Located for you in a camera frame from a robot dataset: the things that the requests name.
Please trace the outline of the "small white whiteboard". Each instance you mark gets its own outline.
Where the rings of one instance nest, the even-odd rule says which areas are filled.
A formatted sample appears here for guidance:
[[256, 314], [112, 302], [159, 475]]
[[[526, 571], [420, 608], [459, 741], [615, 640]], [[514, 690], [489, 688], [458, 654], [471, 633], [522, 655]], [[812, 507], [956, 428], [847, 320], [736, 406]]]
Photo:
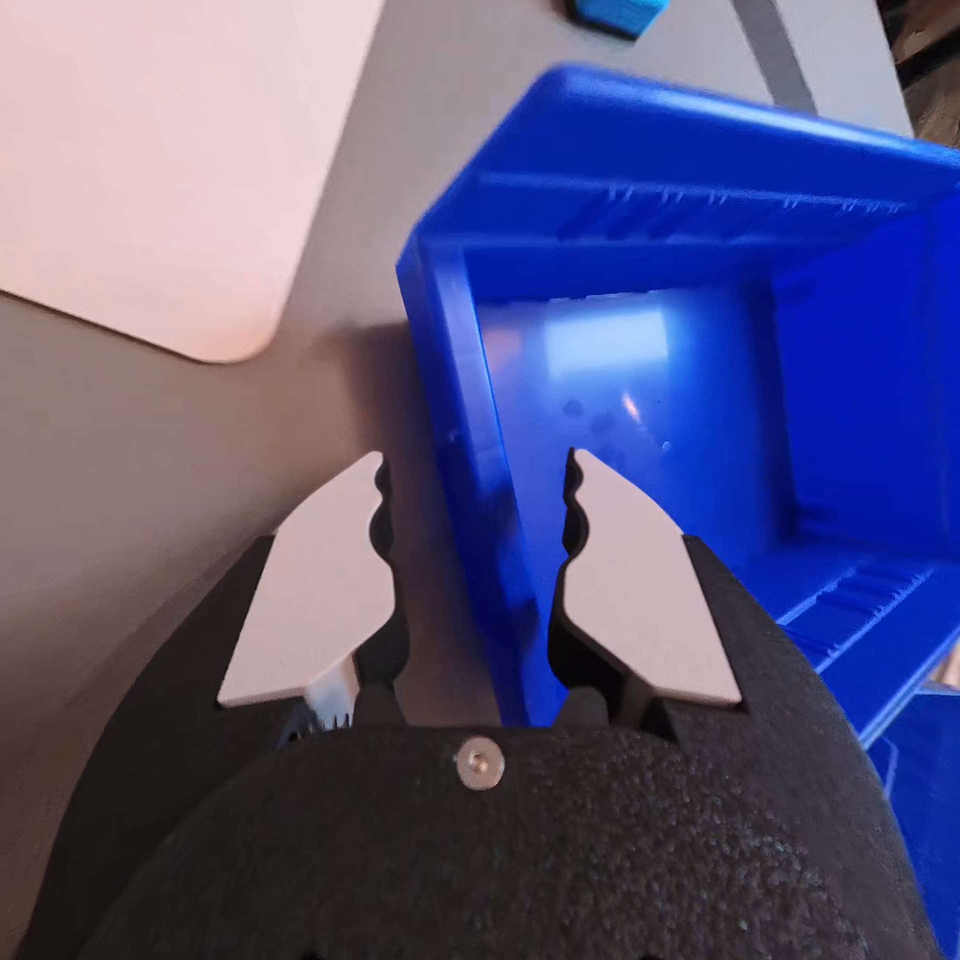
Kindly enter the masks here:
[[3, 294], [202, 364], [274, 339], [381, 1], [3, 1]]

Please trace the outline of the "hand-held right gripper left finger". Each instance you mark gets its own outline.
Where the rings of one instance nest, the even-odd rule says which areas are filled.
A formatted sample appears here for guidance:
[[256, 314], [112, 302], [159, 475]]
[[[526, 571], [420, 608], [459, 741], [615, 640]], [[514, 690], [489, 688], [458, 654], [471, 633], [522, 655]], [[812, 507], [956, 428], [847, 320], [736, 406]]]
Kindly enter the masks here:
[[321, 730], [355, 724], [360, 690], [388, 686], [409, 636], [397, 587], [389, 462], [362, 456], [275, 530], [217, 694], [224, 709], [301, 699]]

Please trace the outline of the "blue whiteboard eraser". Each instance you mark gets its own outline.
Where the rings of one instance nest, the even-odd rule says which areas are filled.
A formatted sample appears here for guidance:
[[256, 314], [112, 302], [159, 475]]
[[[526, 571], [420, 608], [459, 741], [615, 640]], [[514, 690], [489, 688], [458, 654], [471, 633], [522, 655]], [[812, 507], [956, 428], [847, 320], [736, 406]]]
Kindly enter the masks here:
[[563, 1], [567, 18], [583, 29], [635, 42], [669, 1]]

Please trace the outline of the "blue plastic bin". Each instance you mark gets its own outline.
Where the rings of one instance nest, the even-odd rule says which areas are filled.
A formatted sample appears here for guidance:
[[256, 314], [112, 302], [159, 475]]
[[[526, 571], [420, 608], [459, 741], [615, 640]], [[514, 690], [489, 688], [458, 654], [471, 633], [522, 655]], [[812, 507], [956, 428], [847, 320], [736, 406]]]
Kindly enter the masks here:
[[546, 724], [570, 448], [703, 540], [866, 749], [958, 639], [958, 151], [581, 66], [396, 264], [501, 718]]
[[868, 756], [894, 812], [931, 925], [958, 930], [958, 693], [919, 691]]

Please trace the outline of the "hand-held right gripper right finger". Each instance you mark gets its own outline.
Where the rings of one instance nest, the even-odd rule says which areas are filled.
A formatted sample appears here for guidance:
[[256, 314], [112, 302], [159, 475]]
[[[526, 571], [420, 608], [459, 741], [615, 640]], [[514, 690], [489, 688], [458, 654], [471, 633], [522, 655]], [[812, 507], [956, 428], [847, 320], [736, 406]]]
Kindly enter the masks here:
[[587, 690], [611, 724], [654, 703], [743, 704], [681, 528], [593, 453], [570, 448], [562, 492], [566, 558], [554, 588], [548, 663], [571, 701]]

